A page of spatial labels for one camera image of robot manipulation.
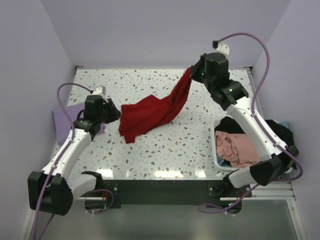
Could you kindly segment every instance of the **speckled white surface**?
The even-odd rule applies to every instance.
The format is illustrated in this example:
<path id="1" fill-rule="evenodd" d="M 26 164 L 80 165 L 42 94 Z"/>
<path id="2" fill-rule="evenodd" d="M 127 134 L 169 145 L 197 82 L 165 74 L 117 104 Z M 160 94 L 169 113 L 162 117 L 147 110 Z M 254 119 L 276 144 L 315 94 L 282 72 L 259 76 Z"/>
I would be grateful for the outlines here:
<path id="1" fill-rule="evenodd" d="M 163 98 L 182 76 L 182 69 L 80 69 L 75 83 L 90 89 L 106 86 L 120 110 L 150 94 Z M 252 96 L 246 70 L 232 70 L 231 79 L 239 81 Z M 85 101 L 88 92 L 74 86 L 68 105 Z M 118 180 L 220 180 L 224 172 L 215 167 L 211 147 L 212 121 L 225 112 L 210 98 L 206 88 L 192 82 L 188 100 L 171 122 L 138 136 L 126 144 L 119 134 L 120 121 L 109 124 L 106 133 L 97 135 L 73 167 L 70 179 L 83 171 L 98 171 L 104 179 Z"/>

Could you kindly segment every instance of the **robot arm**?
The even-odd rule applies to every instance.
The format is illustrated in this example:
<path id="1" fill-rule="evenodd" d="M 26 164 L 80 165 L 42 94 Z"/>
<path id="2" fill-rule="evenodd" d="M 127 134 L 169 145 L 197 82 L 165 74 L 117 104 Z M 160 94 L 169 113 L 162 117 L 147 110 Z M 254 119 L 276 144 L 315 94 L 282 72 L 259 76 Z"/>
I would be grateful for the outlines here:
<path id="1" fill-rule="evenodd" d="M 276 144 L 270 141 L 252 115 L 252 99 L 248 92 L 241 83 L 230 79 L 229 62 L 226 58 L 229 55 L 229 47 L 217 41 L 213 42 L 213 47 L 215 48 L 213 52 L 203 54 L 197 64 L 192 66 L 191 78 L 204 84 L 213 101 L 236 120 L 254 144 L 260 157 L 260 162 L 231 172 L 224 177 L 223 181 L 229 189 L 241 188 L 253 183 L 266 186 L 285 173 L 294 163 L 277 145 L 293 156 L 296 156 L 299 151 L 294 145 L 287 146 L 256 111 L 254 115 L 273 136 Z"/>
<path id="2" fill-rule="evenodd" d="M 87 96 L 83 117 L 80 118 L 80 115 L 73 123 L 75 127 L 73 140 L 73 131 L 71 130 L 65 143 L 49 164 L 41 172 L 33 171 L 29 175 L 28 193 L 31 209 L 36 209 L 41 189 L 48 175 L 50 175 L 50 180 L 40 205 L 42 212 L 64 216 L 71 208 L 74 199 L 94 189 L 103 189 L 102 176 L 96 172 L 85 171 L 77 179 L 71 181 L 67 181 L 67 179 L 83 150 L 100 131 L 101 124 L 118 120 L 121 113 L 111 98 L 106 99 L 105 87 L 99 86 L 91 95 Z"/>

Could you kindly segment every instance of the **red cloth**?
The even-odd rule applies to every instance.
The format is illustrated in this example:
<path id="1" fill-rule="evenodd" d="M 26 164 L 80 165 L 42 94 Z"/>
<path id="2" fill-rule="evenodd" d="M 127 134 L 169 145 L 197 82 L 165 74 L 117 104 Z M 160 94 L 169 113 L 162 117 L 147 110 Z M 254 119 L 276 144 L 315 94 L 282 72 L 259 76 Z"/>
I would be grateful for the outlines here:
<path id="1" fill-rule="evenodd" d="M 158 99 L 147 96 L 136 104 L 122 105 L 119 132 L 127 144 L 134 143 L 138 135 L 170 123 L 184 107 L 191 85 L 189 67 L 169 96 Z"/>

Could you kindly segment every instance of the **white wall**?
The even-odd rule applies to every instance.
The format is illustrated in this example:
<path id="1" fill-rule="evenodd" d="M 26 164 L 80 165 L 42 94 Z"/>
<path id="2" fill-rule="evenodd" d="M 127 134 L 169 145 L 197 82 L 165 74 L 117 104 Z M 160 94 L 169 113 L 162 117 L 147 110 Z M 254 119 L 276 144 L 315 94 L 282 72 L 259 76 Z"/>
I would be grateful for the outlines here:
<path id="1" fill-rule="evenodd" d="M 292 183 L 310 240 L 319 239 L 320 198 L 320 1 L 292 0 L 267 46 L 271 67 L 258 96 L 267 118 L 288 120 L 304 167 Z M 256 85 L 265 68 L 262 54 L 253 68 Z"/>
<path id="2" fill-rule="evenodd" d="M 179 68 L 212 40 L 250 32 L 267 41 L 290 0 L 42 0 L 73 63 L 89 68 Z M 228 40 L 233 67 L 253 66 L 261 48 Z"/>
<path id="3" fill-rule="evenodd" d="M 28 175 L 48 162 L 55 140 L 56 89 L 72 77 L 73 65 L 40 0 L 1 0 L 0 239 L 19 237 Z"/>

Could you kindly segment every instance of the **black mount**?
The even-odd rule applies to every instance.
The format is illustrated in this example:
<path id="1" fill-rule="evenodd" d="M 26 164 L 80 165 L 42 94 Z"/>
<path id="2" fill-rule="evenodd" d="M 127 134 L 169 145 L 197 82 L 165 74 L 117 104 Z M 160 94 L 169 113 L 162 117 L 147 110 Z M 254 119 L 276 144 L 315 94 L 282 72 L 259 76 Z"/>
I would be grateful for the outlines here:
<path id="1" fill-rule="evenodd" d="M 103 180 L 103 188 L 110 190 L 115 200 L 113 209 L 120 209 L 122 205 L 199 205 L 203 203 L 214 204 L 225 208 L 233 200 L 221 198 L 238 198 L 242 196 L 249 186 L 221 191 L 221 180 Z M 86 193 L 84 197 L 98 197 L 96 200 L 85 200 L 87 210 L 102 209 L 105 199 L 100 193 Z M 231 213 L 241 210 L 241 203 L 230 209 Z"/>
<path id="2" fill-rule="evenodd" d="M 219 41 L 213 41 L 212 46 L 217 48 L 218 43 Z M 249 97 L 240 82 L 230 79 L 229 62 L 222 53 L 212 52 L 201 55 L 200 60 L 191 67 L 191 78 L 204 84 L 213 101 L 219 104 L 224 111 L 231 104 L 237 104 L 237 100 Z M 287 146 L 286 150 L 293 156 L 299 154 L 295 145 Z M 293 164 L 294 160 L 282 152 L 267 161 L 252 165 L 250 174 L 258 184 L 266 186 L 285 173 Z M 234 189 L 229 181 L 230 174 L 223 178 L 224 183 L 219 186 L 221 192 L 228 193 Z"/>
<path id="3" fill-rule="evenodd" d="M 101 124 L 112 123 L 120 118 L 121 113 L 115 107 L 111 98 L 105 101 L 100 95 L 87 96 L 84 104 L 83 118 L 73 122 L 76 129 L 85 130 L 93 140 L 100 131 Z M 101 174 L 96 172 L 83 172 L 97 178 L 96 188 L 103 187 Z M 45 184 L 47 174 L 33 171 L 28 177 L 29 205 L 32 210 L 37 207 L 41 189 Z M 64 216 L 70 210 L 73 202 L 73 194 L 64 177 L 59 175 L 51 176 L 46 186 L 40 211 Z"/>

